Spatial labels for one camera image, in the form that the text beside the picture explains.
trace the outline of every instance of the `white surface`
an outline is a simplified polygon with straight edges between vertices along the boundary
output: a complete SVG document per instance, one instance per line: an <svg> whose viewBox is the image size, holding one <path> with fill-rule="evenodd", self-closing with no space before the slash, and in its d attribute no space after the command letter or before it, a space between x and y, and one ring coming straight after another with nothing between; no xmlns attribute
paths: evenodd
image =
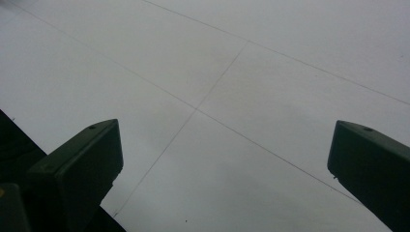
<svg viewBox="0 0 410 232"><path fill-rule="evenodd" d="M199 109L344 190L327 169L336 120L410 144L410 106L250 43Z"/></svg>
<svg viewBox="0 0 410 232"><path fill-rule="evenodd" d="M142 1L40 0L29 11L195 107L245 44Z"/></svg>
<svg viewBox="0 0 410 232"><path fill-rule="evenodd" d="M148 1L410 103L410 1Z"/></svg>
<svg viewBox="0 0 410 232"><path fill-rule="evenodd" d="M125 166L103 205L125 203L193 109L21 13L0 34L0 106L47 154L85 127L117 118Z"/></svg>
<svg viewBox="0 0 410 232"><path fill-rule="evenodd" d="M116 219L132 231L388 231L360 204L195 113Z"/></svg>
<svg viewBox="0 0 410 232"><path fill-rule="evenodd" d="M409 104L255 43L407 101L408 2L153 1L243 39L140 0L3 1L0 108L47 153L118 118L102 205L147 174L116 217L129 231L387 231L271 152L346 193L326 168L336 119L410 145Z"/></svg>

